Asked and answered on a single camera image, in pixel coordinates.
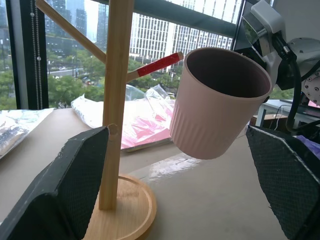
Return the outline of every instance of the road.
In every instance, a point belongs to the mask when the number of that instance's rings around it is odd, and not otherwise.
[[[60,71],[51,71],[50,72],[50,75],[52,76],[72,76],[72,69],[67,69],[67,70],[60,70]],[[76,69],[74,68],[73,69],[73,75],[75,76],[76,75]]]

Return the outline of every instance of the wooden stand base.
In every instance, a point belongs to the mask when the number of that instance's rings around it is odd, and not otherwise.
[[[156,198],[140,180],[120,175],[116,210],[99,210],[99,195],[84,240],[142,240],[157,212]]]

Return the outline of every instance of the wooden mug tree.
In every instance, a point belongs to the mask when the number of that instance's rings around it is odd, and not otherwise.
[[[155,196],[138,179],[119,175],[126,83],[182,60],[183,54],[174,53],[127,73],[134,0],[109,0],[107,54],[44,0],[36,0],[36,6],[105,64],[103,125],[109,126],[110,135],[100,191],[84,239],[144,239],[156,216]]]

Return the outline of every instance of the plastic bag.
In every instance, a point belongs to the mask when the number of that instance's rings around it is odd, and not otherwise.
[[[53,110],[0,111],[0,159],[21,143]]]
[[[175,101],[170,99],[160,85],[150,88],[141,99],[126,100],[121,149],[136,148],[168,139],[174,105]],[[83,95],[72,101],[71,107],[89,127],[102,126],[103,102],[86,99]]]

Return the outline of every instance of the wooden pole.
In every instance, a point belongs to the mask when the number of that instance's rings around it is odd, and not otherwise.
[[[129,61],[134,0],[110,0],[104,84],[103,125],[117,125],[118,135],[108,142],[99,193],[99,209],[115,210],[122,125]]]
[[[46,3],[45,0],[36,0],[35,4],[44,14],[46,14],[63,30],[70,34],[84,48],[88,49],[89,52],[96,56],[101,62],[106,64],[106,54],[103,51],[101,51],[92,41],[86,38],[86,36],[84,36],[78,29],[76,29],[56,10],[54,10],[48,3]]]

